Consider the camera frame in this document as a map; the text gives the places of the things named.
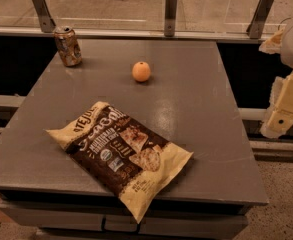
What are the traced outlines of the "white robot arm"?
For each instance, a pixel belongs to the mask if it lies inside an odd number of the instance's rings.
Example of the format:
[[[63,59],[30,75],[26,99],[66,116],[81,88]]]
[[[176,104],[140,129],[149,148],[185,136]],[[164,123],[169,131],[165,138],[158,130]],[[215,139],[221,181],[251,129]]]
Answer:
[[[260,132],[267,138],[279,138],[293,125],[293,19],[272,37],[264,41],[259,50],[267,54],[278,53],[281,62],[292,72],[285,78],[276,77],[271,88],[269,107]]]

